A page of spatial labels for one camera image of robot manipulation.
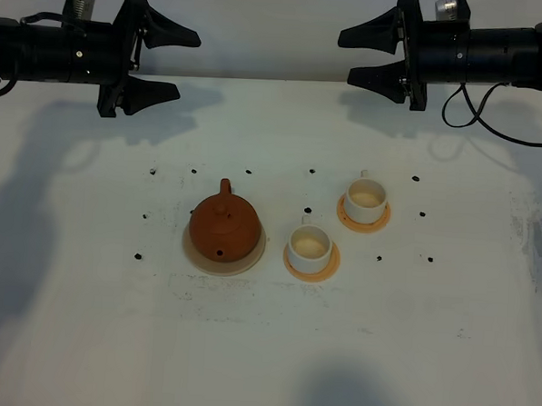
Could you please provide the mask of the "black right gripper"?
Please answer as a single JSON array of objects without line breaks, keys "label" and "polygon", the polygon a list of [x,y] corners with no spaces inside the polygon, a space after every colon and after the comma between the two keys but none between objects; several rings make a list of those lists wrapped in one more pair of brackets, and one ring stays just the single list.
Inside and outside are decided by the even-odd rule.
[{"label": "black right gripper", "polygon": [[395,54],[399,22],[403,33],[405,62],[351,68],[348,84],[423,111],[429,84],[455,84],[465,80],[471,11],[467,0],[438,0],[437,19],[426,21],[419,0],[398,0],[386,14],[340,32],[344,49],[373,49]]}]

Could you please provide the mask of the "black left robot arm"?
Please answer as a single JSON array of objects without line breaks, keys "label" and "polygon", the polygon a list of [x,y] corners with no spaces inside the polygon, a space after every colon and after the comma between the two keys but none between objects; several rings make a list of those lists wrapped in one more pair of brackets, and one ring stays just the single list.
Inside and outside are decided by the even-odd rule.
[{"label": "black left robot arm", "polygon": [[142,48],[202,44],[193,30],[159,14],[147,0],[124,0],[111,23],[41,12],[0,18],[0,97],[20,81],[96,84],[102,117],[136,114],[181,97],[171,83],[131,76]]}]

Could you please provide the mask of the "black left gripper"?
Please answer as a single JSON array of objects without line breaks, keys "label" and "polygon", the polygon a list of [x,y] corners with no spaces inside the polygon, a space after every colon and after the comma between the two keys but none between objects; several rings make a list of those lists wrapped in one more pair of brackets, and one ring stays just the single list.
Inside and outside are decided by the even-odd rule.
[{"label": "black left gripper", "polygon": [[197,48],[202,40],[193,30],[159,14],[147,0],[124,0],[112,23],[86,21],[75,12],[87,0],[66,0],[64,24],[71,48],[67,81],[69,84],[100,86],[97,109],[102,117],[114,117],[116,108],[133,115],[166,102],[179,100],[175,84],[154,82],[130,76],[132,52],[139,53],[140,29],[145,24],[145,46]]}]

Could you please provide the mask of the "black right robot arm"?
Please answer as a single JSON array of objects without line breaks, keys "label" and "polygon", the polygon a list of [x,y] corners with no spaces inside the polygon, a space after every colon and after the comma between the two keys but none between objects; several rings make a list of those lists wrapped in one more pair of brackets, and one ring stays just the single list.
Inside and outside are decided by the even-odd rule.
[{"label": "black right robot arm", "polygon": [[533,28],[473,29],[467,0],[450,19],[427,21],[419,0],[397,0],[386,14],[340,32],[344,49],[374,49],[400,62],[350,70],[348,83],[423,111],[429,84],[511,84],[542,92],[542,23]]}]

